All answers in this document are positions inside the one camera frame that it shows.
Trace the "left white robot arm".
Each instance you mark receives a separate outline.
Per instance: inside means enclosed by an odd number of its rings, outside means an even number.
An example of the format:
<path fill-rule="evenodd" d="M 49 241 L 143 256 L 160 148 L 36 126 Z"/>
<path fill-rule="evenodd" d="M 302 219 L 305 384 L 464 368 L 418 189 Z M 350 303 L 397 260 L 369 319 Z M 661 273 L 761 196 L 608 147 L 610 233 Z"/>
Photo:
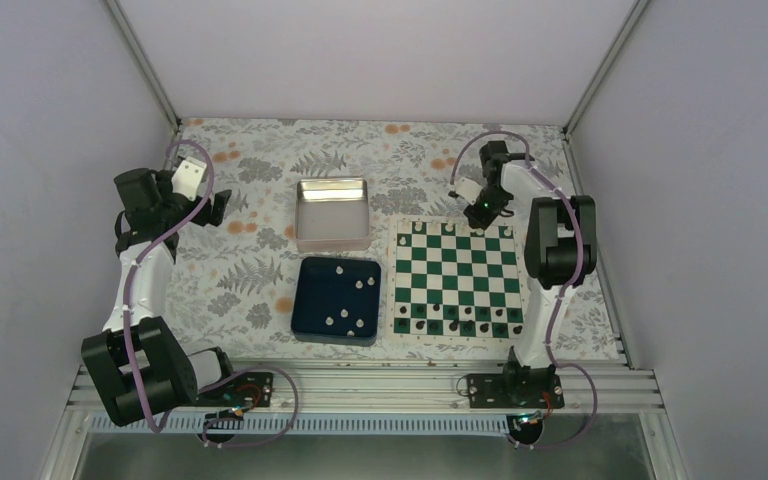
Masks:
<path fill-rule="evenodd" d="M 198 193 L 208 167 L 186 158 L 175 170 L 138 168 L 115 177 L 123 209 L 115 228 L 121 264 L 114 308 L 102 331 L 83 340 L 81 357 L 109 419 L 126 426 L 193 404 L 200 392 L 223 405 L 238 377 L 218 347 L 185 353 L 163 318 L 176 263 L 178 229 L 218 226 L 230 191 Z"/>

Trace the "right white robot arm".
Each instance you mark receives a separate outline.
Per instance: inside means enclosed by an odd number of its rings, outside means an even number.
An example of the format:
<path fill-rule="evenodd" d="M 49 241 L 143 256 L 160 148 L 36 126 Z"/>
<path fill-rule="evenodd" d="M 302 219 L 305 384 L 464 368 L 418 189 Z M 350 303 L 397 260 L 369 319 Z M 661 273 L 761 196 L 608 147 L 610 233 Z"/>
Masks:
<path fill-rule="evenodd" d="M 487 142 L 479 158 L 484 183 L 454 183 L 455 193 L 468 201 L 464 214 L 472 228 L 488 230 L 510 201 L 535 195 L 524 246 L 530 294 L 525 332 L 510 348 L 496 388 L 512 406 L 525 407 L 555 391 L 554 330 L 597 264 L 595 201 L 565 195 L 537 170 L 528 152 L 511 153 L 502 140 Z"/>

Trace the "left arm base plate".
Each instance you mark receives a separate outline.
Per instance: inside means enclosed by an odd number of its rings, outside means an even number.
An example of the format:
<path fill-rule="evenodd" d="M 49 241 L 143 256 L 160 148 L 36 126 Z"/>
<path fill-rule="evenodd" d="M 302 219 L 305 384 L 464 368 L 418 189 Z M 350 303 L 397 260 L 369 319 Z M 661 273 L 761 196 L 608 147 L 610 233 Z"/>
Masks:
<path fill-rule="evenodd" d="M 231 382 L 200 393 L 187 407 L 217 409 L 266 408 L 270 405 L 274 375 L 255 371 L 236 377 Z"/>

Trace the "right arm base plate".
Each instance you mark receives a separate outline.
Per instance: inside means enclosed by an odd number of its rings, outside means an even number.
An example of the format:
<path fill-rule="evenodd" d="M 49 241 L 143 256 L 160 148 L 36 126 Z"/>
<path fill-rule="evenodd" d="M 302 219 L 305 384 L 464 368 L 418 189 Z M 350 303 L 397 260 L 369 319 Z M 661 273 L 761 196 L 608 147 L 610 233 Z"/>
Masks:
<path fill-rule="evenodd" d="M 466 394 L 472 409 L 537 409 L 565 407 L 558 375 L 531 371 L 513 377 L 503 374 L 468 374 Z"/>

